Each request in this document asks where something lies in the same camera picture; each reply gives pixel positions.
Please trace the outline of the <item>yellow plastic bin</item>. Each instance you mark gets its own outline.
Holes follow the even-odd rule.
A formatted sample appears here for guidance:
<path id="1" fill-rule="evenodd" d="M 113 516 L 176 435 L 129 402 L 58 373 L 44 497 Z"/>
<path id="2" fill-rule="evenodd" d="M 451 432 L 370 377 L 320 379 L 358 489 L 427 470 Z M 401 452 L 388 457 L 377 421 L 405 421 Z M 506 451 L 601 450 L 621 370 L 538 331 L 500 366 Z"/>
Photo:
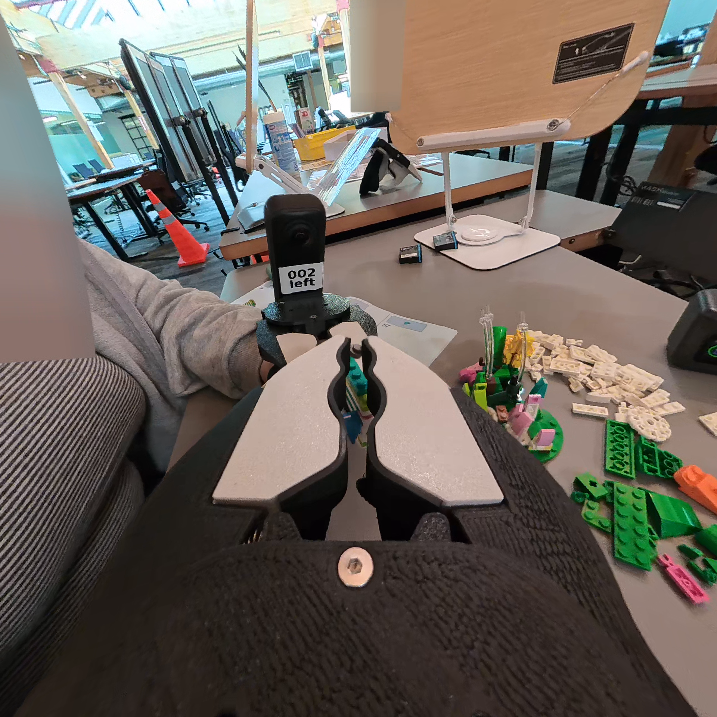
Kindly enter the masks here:
<path id="1" fill-rule="evenodd" d="M 318 161 L 326 156 L 324 150 L 325 142 L 335 139 L 342 134 L 353 134 L 355 131 L 356 128 L 354 126 L 333 128 L 309 134 L 300 139 L 294 139 L 292 143 L 302 163 Z"/>

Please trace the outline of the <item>grey table with wooden edge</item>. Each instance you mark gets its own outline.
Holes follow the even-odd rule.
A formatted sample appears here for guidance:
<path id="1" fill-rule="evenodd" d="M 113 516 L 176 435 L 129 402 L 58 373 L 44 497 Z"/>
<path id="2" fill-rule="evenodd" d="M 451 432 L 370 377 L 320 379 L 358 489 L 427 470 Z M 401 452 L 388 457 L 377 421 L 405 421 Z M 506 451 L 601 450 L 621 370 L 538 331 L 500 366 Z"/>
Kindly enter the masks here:
<path id="1" fill-rule="evenodd" d="M 473 204 L 497 194 L 529 186 L 531 164 L 512 163 L 478 156 L 450 154 L 453 206 Z M 347 183 L 338 194 L 344 213 L 327 219 L 326 236 L 357 231 L 360 235 L 372 227 L 390 221 L 417 221 L 419 215 L 444 209 L 444 176 L 423 174 L 423 182 L 408 179 L 398 187 L 361 198 L 358 182 Z M 225 260 L 239 260 L 267 250 L 265 229 L 244 233 L 238 224 L 238 211 L 221 233 L 219 250 Z"/>

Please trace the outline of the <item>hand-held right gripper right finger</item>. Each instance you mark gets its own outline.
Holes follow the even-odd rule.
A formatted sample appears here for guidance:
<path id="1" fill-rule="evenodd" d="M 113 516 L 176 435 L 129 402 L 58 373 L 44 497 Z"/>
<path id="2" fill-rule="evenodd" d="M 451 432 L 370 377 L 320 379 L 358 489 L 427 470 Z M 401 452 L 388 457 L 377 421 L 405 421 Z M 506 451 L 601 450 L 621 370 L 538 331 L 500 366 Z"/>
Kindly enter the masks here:
<path id="1" fill-rule="evenodd" d="M 362 342 L 367 471 L 437 507 L 496 505 L 504 495 L 448 385 L 376 336 Z"/>

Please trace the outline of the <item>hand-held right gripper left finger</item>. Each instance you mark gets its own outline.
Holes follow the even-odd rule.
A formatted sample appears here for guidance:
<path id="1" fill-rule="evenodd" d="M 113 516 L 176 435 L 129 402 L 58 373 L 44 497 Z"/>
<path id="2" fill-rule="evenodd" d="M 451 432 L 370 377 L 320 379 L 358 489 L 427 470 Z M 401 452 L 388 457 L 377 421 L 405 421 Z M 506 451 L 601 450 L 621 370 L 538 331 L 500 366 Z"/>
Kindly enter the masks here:
<path id="1" fill-rule="evenodd" d="M 335 336 L 264 385 L 214 489 L 220 505 L 280 507 L 347 467 L 348 339 Z"/>

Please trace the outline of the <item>pile of white plates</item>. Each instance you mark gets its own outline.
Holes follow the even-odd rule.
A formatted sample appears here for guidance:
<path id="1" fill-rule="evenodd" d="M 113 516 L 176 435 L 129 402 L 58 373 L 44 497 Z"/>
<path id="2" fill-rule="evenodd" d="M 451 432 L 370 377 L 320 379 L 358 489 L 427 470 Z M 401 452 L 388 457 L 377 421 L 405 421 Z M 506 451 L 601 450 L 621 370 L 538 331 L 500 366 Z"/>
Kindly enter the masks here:
<path id="1" fill-rule="evenodd" d="M 665 444 L 670 419 L 686 412 L 665 379 L 618 357 L 597 344 L 556 333 L 518 329 L 526 338 L 526 369 L 533 381 L 562 380 L 570 391 L 568 411 L 575 417 L 607 421 L 633 429 L 641 438 Z"/>

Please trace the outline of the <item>striped toy brick tower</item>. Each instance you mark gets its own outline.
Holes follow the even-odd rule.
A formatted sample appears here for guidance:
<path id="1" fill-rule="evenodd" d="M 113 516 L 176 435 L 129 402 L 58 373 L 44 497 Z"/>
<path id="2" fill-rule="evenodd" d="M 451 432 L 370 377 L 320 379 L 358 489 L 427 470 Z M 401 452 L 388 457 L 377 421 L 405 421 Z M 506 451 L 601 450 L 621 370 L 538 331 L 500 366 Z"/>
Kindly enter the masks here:
<path id="1" fill-rule="evenodd" d="M 361 359 L 356 360 L 362 368 Z M 373 419 L 373 414 L 367 403 L 368 393 L 364 396 L 357 396 L 346 380 L 345 389 L 346 408 L 343 410 L 343 416 L 348 439 L 352 444 L 366 447 L 368 444 L 368 430 Z"/>

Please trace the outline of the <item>scattered loose toy bricks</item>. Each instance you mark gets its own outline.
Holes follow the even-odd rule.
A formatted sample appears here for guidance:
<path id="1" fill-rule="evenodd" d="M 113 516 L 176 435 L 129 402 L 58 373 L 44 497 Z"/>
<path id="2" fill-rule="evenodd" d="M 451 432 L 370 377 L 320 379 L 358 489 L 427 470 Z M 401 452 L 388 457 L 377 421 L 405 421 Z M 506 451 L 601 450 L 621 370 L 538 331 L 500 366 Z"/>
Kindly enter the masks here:
<path id="1" fill-rule="evenodd" d="M 684 465 L 692 464 L 610 419 L 604 470 L 612 479 L 579 474 L 571 499 L 587 524 L 612 536 L 616 561 L 644 571 L 657 564 L 689 603 L 700 606 L 710 602 L 706 589 L 716 585 L 716 525 L 702 524 L 693 505 L 704 507 L 674 480 Z"/>

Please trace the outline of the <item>clear plastic sheet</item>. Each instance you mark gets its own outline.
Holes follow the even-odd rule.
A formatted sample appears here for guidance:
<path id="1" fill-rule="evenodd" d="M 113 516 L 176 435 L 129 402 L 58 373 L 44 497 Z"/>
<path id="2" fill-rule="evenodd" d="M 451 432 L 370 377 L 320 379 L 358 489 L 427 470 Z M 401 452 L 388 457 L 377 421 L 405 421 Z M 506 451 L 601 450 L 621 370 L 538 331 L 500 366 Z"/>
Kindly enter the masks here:
<path id="1" fill-rule="evenodd" d="M 323 203 L 325 209 L 328 210 L 336 201 L 350 175 L 369 154 L 376 139 L 380 138 L 380 133 L 380 128 L 359 129 L 324 174 L 313 194 Z"/>

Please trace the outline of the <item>idle black white gripper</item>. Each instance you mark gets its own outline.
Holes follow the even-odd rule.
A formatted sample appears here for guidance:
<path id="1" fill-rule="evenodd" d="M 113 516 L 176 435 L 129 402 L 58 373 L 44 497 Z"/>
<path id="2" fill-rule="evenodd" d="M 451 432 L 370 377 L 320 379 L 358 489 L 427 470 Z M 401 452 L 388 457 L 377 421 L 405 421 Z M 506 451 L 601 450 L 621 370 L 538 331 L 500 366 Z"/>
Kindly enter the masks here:
<path id="1" fill-rule="evenodd" d="M 392 186 L 400 185 L 408 175 L 422 183 L 417 167 L 403 153 L 389 142 L 378 137 L 372 145 L 372 156 L 363 173 L 359 196 L 368 196 L 379 191 L 381 181 L 389 176 Z"/>

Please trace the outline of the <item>black framed rolling boards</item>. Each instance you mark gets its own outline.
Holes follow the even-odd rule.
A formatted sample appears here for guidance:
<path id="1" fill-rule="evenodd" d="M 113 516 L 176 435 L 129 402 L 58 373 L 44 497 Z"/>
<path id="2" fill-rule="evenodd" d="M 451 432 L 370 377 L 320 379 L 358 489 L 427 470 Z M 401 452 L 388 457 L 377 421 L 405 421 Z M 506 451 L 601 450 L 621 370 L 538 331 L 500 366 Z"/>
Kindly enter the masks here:
<path id="1" fill-rule="evenodd" d="M 217 162 L 206 111 L 183 58 L 145 52 L 119 40 L 121 60 L 139 95 L 168 167 L 176 181 L 208 179 Z"/>

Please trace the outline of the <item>green brick tree model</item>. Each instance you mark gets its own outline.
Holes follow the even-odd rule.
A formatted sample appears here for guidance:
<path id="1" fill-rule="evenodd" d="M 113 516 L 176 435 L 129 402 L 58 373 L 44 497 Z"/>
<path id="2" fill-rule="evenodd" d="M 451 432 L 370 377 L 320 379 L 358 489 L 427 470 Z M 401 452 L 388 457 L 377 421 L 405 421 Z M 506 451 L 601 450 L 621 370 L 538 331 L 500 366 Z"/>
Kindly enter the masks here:
<path id="1" fill-rule="evenodd" d="M 480 309 L 484 356 L 459 373 L 462 391 L 538 461 L 554 459 L 564 432 L 547 410 L 548 382 L 541 367 L 546 337 L 531 331 L 523 313 L 513 333 L 494 322 L 489 306 Z"/>

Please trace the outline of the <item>black wall plaque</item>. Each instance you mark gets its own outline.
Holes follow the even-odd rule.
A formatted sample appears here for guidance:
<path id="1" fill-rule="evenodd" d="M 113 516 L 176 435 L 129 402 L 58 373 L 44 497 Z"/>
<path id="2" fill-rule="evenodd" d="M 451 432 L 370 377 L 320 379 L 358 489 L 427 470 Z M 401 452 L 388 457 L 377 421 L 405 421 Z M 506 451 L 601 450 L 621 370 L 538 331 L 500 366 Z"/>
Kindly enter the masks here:
<path id="1" fill-rule="evenodd" d="M 552 83 L 559 85 L 622 69 L 634 23 L 567 40 L 560 45 Z"/>

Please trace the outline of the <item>person's striped shirt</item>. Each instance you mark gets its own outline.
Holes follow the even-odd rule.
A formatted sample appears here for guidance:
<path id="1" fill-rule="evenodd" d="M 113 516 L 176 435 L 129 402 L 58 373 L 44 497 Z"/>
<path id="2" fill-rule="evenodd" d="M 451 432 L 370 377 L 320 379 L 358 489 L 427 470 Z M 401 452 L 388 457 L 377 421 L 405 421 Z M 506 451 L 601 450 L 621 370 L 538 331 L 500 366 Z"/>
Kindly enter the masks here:
<path id="1" fill-rule="evenodd" d="M 52 664 L 143 502 L 125 453 L 145 415 L 101 356 L 1 365 L 1 715 Z"/>

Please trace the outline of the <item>orange long brick piece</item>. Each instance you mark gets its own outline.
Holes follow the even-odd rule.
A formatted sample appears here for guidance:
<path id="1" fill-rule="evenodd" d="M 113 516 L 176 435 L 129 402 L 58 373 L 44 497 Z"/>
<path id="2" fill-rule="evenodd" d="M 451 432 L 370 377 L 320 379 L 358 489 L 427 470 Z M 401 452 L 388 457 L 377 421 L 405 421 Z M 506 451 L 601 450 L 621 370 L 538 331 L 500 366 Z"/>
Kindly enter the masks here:
<path id="1" fill-rule="evenodd" d="M 716 514 L 716 477 L 697 465 L 684 465 L 674 476 L 680 490 L 695 502 Z"/>

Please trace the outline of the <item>person's grey hoodie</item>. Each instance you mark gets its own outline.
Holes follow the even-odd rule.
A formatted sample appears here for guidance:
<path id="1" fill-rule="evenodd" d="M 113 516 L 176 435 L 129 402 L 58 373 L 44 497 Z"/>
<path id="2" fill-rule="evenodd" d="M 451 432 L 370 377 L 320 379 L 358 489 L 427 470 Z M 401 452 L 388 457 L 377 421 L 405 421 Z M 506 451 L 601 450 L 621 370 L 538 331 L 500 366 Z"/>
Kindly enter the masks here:
<path id="1" fill-rule="evenodd" d="M 183 401 L 169 388 L 160 345 L 132 298 L 110 272 L 112 256 L 78 240 L 98 354 L 128 372 L 145 395 L 146 413 L 134 448 L 140 470 L 165 474 L 179 431 Z"/>

